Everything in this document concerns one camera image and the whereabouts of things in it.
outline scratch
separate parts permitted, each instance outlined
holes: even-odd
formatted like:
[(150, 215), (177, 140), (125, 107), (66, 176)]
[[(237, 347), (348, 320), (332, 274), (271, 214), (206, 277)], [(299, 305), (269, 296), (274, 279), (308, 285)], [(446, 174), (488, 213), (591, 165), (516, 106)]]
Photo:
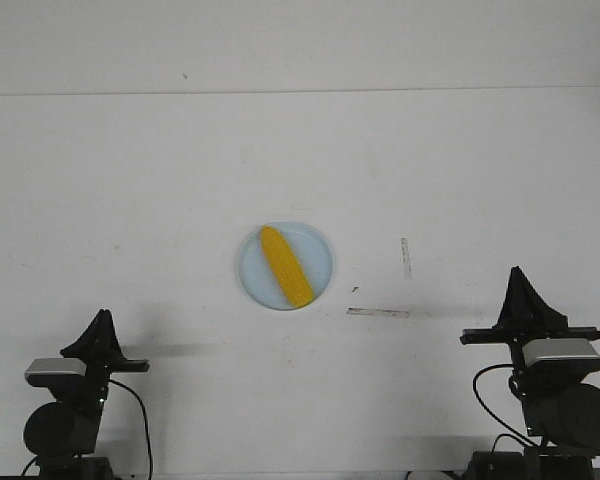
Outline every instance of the scratch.
[(176, 239), (173, 242), (173, 249), (178, 249), (178, 240), (180, 239), (180, 234), (182, 233), (182, 228), (184, 227), (184, 220), (180, 222), (180, 228), (178, 229), (178, 233), (176, 233)]
[(13, 263), (17, 263), (22, 268), (33, 268), (31, 265), (27, 265), (26, 263), (16, 262), (16, 259), (13, 258), (13, 256), (11, 255), (11, 252), (7, 252), (7, 257), (9, 257), (9, 260), (11, 260)]
[(292, 210), (294, 212), (308, 212), (309, 210), (311, 210), (311, 206), (306, 203), (291, 202), (289, 204), (289, 210)]
[(348, 308), (348, 315), (367, 315), (370, 317), (409, 318), (406, 310), (383, 310), (379, 308)]
[(406, 238), (401, 238), (402, 245), (402, 263), (404, 264), (404, 278), (411, 278), (411, 257), (409, 256), (409, 244)]

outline white wall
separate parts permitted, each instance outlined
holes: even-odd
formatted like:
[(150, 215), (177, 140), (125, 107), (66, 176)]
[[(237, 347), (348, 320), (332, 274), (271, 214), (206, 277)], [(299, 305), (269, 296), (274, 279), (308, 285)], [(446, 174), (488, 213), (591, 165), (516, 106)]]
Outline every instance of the white wall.
[(0, 2), (0, 94), (600, 85), (600, 0)]

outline black cable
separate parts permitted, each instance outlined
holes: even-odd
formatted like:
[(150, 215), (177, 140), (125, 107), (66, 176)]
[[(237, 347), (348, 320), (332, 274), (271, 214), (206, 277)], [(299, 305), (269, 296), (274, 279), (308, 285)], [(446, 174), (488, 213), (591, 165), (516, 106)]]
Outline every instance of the black cable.
[(489, 463), (491, 465), (493, 465), (493, 454), (496, 452), (496, 446), (498, 445), (498, 442), (500, 441), (500, 439), (505, 438), (505, 437), (510, 438), (511, 440), (515, 440), (520, 445), (522, 445), (523, 448), (529, 446), (526, 443), (524, 443), (522, 440), (520, 440), (518, 437), (514, 437), (510, 433), (501, 433), (500, 435), (498, 435), (496, 437), (495, 441), (493, 442), (493, 447), (491, 447), (491, 456), (489, 457)]
[(453, 480), (462, 480), (462, 477), (460, 475), (458, 475), (455, 472), (452, 472), (451, 470), (442, 470), (442, 473), (444, 473), (447, 477)]
[(144, 408), (144, 403), (142, 402), (140, 395), (138, 395), (131, 387), (127, 387), (124, 383), (116, 382), (115, 380), (109, 380), (109, 383), (113, 383), (114, 385), (125, 389), (131, 395), (136, 397), (136, 400), (138, 400), (138, 403), (140, 404), (140, 408), (142, 409), (142, 418), (144, 419), (144, 435), (147, 439), (147, 454), (149, 455), (149, 477), (147, 480), (151, 480), (153, 478), (153, 454), (151, 453), (151, 438), (149, 437), (149, 419), (147, 417), (147, 409)]
[(513, 379), (513, 375), (509, 377), (509, 390), (511, 390), (511, 394), (516, 397), (518, 400), (522, 401), (522, 394), (520, 390), (518, 390), (518, 386), (516, 385), (515, 380)]
[(489, 367), (483, 368), (478, 373), (476, 373), (475, 377), (473, 377), (473, 393), (475, 394), (476, 399), (478, 400), (478, 403), (480, 404), (480, 406), (482, 408), (484, 408), (486, 410), (486, 412), (489, 415), (491, 415), (491, 417), (496, 422), (498, 422), (504, 428), (506, 428), (511, 433), (513, 433), (516, 437), (518, 437), (518, 439), (520, 439), (521, 441), (525, 442), (527, 444), (527, 446), (537, 447), (538, 446), (537, 443), (535, 443), (530, 438), (527, 438), (526, 436), (524, 436), (523, 434), (521, 434), (520, 432), (518, 432), (515, 428), (509, 426), (507, 423), (504, 422), (504, 420), (501, 420), (500, 417), (498, 417), (495, 413), (493, 413), (491, 411), (491, 409), (489, 407), (487, 407), (487, 404), (484, 403), (484, 401), (482, 400), (482, 397), (480, 397), (480, 394), (478, 393), (478, 378), (480, 378), (483, 374), (485, 374), (487, 372), (490, 372), (491, 370), (496, 370), (496, 369), (499, 369), (499, 368), (514, 368), (514, 367), (510, 363), (499, 363), (497, 365), (491, 365)]
[(33, 457), (31, 460), (29, 460), (29, 463), (27, 463), (27, 465), (24, 467), (24, 470), (22, 470), (22, 473), (20, 474), (21, 477), (24, 477), (27, 474), (27, 470), (31, 468), (31, 465), (33, 465), (37, 459), (38, 457)]

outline light blue plate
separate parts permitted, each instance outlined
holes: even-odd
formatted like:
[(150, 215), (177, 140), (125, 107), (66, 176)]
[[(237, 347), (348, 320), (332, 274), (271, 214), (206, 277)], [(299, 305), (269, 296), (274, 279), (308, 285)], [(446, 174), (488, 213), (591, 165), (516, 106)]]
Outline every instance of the light blue plate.
[[(299, 222), (274, 222), (293, 250), (318, 298), (329, 285), (333, 273), (333, 258), (329, 245), (314, 228)], [(238, 276), (244, 289), (258, 303), (274, 310), (295, 310), (269, 268), (262, 251), (260, 228), (246, 240), (238, 256)]]

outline table surface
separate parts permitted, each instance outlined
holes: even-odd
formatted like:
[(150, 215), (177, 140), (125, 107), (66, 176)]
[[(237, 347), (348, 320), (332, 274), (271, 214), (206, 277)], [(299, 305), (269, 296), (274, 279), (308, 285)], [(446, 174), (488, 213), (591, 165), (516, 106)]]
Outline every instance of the table surface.
[[(279, 220), (335, 258), (294, 312), (235, 269)], [(499, 433), (471, 378), (508, 353), (458, 337), (493, 325), (514, 265), (600, 328), (598, 88), (0, 97), (0, 474), (51, 399), (24, 370), (101, 307), (151, 361), (115, 378), (158, 473), (463, 468)], [(506, 374), (482, 385), (522, 428)], [(102, 421), (119, 473), (146, 469), (133, 402), (112, 390)]]

